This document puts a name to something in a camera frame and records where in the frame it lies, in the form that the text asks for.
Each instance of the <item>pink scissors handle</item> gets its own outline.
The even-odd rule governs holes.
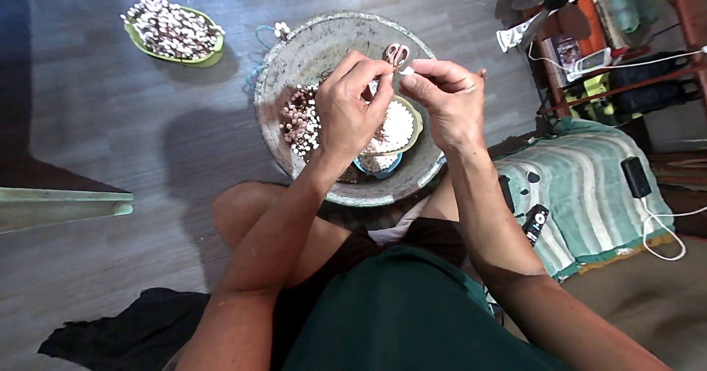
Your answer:
[[[410,49],[407,46],[400,45],[398,43],[390,44],[383,51],[383,59],[393,65],[395,70],[405,63],[405,60],[407,60],[409,55]]]

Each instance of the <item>large round basket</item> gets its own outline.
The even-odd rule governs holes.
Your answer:
[[[289,40],[279,41],[265,56],[255,86],[255,111],[260,131],[280,167],[293,179],[305,167],[302,157],[290,150],[278,127],[280,110],[296,91],[297,84],[308,85],[336,67],[349,50],[358,50],[379,59],[390,43],[410,48],[410,59],[434,58],[432,51],[409,30],[375,14],[341,11],[312,17],[295,28]],[[399,95],[400,75],[393,86]],[[440,170],[442,152],[430,137],[429,114],[408,99],[423,117],[423,127],[415,145],[407,150],[392,177],[358,184],[336,183],[327,200],[353,207],[375,207],[394,203],[424,187]]]

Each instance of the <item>person's left hand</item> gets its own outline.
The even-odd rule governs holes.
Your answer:
[[[380,76],[370,104],[361,98],[368,83]],[[393,100],[393,65],[352,50],[317,91],[321,117],[320,148],[323,154],[347,165],[368,145],[383,123]]]

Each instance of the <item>blue bowl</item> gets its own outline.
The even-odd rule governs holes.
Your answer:
[[[358,158],[353,159],[353,163],[366,175],[370,175],[371,177],[376,177],[378,179],[387,179],[393,175],[393,169],[395,169],[395,167],[400,164],[400,160],[402,159],[402,153],[398,153],[397,156],[398,158],[393,161],[393,164],[390,167],[378,172],[367,171],[365,168],[361,167],[360,162],[358,162]]]

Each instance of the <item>teal striped cloth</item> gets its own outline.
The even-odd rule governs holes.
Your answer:
[[[562,127],[558,138],[537,141],[495,161],[499,174],[510,179],[516,214],[525,214],[536,204],[550,210],[535,250],[558,280],[583,264],[608,261],[640,245],[648,212],[631,195],[620,164],[624,159],[641,159],[653,189],[646,198],[649,209],[671,213],[646,156],[628,135],[582,119],[564,119]],[[528,172],[538,174],[540,181],[529,183]],[[521,194],[523,189],[528,190],[526,195]],[[523,224],[525,216],[517,220]],[[672,218],[661,221],[672,229]],[[647,230],[649,237],[665,232],[652,220]]]

